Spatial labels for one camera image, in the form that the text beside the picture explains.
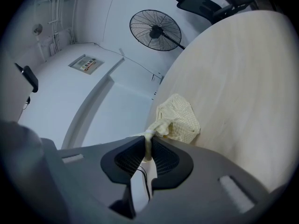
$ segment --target round table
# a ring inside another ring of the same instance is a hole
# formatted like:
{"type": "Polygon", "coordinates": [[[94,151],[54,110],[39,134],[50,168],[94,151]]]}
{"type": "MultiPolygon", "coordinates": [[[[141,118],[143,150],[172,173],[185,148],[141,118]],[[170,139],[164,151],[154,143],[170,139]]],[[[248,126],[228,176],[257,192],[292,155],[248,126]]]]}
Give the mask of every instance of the round table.
{"type": "Polygon", "coordinates": [[[201,133],[191,144],[214,150],[269,191],[287,182],[298,157],[299,42],[288,18],[252,11],[200,34],[166,74],[152,104],[178,93],[201,133]]]}

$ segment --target cloth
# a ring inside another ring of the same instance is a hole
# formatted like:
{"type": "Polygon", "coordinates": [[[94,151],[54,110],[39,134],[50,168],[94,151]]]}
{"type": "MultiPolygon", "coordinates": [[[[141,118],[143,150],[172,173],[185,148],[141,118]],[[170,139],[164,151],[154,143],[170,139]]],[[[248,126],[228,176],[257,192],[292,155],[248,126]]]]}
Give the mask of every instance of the cloth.
{"type": "Polygon", "coordinates": [[[136,136],[145,137],[145,160],[151,160],[151,139],[154,135],[189,144],[200,133],[191,105],[179,94],[171,95],[157,107],[156,121],[136,136]]]}

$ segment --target white floor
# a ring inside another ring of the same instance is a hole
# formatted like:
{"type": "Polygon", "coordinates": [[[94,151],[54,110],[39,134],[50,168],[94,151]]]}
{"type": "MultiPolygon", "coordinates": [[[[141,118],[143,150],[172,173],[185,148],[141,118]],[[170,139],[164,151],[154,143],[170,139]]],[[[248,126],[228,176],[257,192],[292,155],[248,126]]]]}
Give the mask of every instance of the white floor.
{"type": "Polygon", "coordinates": [[[91,112],[97,110],[82,146],[108,143],[143,132],[152,101],[110,80],[91,108],[91,112]]]}

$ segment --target wall-mounted fan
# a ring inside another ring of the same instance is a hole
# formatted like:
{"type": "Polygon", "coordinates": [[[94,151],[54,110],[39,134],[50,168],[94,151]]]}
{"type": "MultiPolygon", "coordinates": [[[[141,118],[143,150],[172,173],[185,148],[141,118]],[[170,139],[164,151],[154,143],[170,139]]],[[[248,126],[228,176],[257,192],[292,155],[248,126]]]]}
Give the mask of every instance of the wall-mounted fan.
{"type": "Polygon", "coordinates": [[[185,49],[181,42],[178,24],[167,14],[156,10],[143,10],[130,21],[133,36],[143,45],[154,50],[169,51],[176,47],[185,49]]]}

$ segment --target yellow checkered cloth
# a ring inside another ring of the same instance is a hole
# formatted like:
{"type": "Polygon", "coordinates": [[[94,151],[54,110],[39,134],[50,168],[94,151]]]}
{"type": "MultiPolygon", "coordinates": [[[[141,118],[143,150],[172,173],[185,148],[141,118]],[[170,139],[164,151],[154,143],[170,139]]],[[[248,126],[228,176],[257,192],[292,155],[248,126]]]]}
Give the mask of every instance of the yellow checkered cloth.
{"type": "Polygon", "coordinates": [[[173,94],[157,107],[156,121],[142,134],[145,137],[145,159],[151,160],[151,138],[156,135],[189,144],[200,133],[191,105],[179,94],[173,94]]]}

